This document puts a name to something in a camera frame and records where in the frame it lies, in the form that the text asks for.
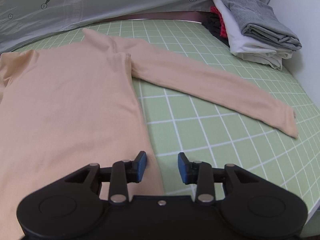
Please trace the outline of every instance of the red garment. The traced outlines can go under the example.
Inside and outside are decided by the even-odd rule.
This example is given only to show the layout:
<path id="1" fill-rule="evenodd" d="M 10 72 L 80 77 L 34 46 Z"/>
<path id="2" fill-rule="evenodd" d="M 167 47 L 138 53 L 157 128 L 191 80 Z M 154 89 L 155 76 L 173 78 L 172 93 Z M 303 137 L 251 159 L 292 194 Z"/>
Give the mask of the red garment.
<path id="1" fill-rule="evenodd" d="M 224 22 L 223 22 L 223 18 L 222 18 L 222 15 L 221 13 L 218 11 L 218 9 L 214 6 L 211 6 L 210 7 L 210 12 L 213 12 L 213 13 L 216 13 L 219 15 L 219 18 L 220 18 L 220 23 L 221 23 L 221 30 L 220 30 L 220 36 L 223 37 L 223 38 L 228 38 L 228 35 L 227 35 L 227 32 L 226 32 L 226 27 L 224 25 Z"/>

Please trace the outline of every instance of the beige sweater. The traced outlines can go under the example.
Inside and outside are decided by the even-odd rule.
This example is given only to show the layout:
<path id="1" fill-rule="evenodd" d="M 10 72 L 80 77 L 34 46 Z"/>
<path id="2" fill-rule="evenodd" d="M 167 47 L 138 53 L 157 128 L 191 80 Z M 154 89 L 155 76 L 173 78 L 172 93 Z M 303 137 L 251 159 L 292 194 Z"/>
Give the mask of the beige sweater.
<path id="1" fill-rule="evenodd" d="M 144 150 L 148 166 L 129 192 L 164 193 L 132 76 L 298 136 L 291 107 L 236 75 L 144 40 L 83 32 L 78 43 L 1 55 L 0 239 L 21 237 L 23 197 L 89 163 L 109 167 Z"/>

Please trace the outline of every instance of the folded gray garment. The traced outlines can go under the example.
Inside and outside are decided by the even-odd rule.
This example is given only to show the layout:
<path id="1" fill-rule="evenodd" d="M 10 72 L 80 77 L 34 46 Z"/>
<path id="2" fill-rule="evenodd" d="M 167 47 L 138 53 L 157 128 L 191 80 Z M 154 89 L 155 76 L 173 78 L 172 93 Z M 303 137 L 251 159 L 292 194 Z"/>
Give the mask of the folded gray garment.
<path id="1" fill-rule="evenodd" d="M 259 0 L 222 0 L 232 12 L 243 35 L 292 50 L 302 45 L 295 33 L 278 21 L 271 6 Z"/>

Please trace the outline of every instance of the black garment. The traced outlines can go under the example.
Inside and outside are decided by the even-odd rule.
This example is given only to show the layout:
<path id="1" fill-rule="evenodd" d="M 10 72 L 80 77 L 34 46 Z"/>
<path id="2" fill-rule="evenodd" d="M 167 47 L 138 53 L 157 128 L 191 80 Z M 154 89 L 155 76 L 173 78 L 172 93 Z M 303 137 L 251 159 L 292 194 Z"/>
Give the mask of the black garment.
<path id="1" fill-rule="evenodd" d="M 209 32 L 215 36 L 218 40 L 222 41 L 224 44 L 229 46 L 229 41 L 227 38 L 223 38 L 220 36 L 221 31 L 221 23 L 219 15 L 215 13 L 208 13 L 206 16 L 206 21 L 202 23 L 202 25 L 209 30 Z"/>

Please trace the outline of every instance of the metal pin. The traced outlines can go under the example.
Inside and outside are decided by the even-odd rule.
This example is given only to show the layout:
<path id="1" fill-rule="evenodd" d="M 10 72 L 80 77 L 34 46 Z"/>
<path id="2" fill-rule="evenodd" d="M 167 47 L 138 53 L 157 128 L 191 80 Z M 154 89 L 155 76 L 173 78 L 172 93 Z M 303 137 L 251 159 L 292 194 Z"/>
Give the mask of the metal pin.
<path id="1" fill-rule="evenodd" d="M 208 203 L 214 200 L 214 196 L 210 194 L 201 194 L 198 196 L 198 200 L 203 203 Z"/>
<path id="2" fill-rule="evenodd" d="M 110 197 L 110 200 L 114 203 L 122 203 L 127 200 L 125 195 L 115 194 Z"/>
<path id="3" fill-rule="evenodd" d="M 159 200 L 158 205 L 164 206 L 167 202 L 165 200 Z"/>

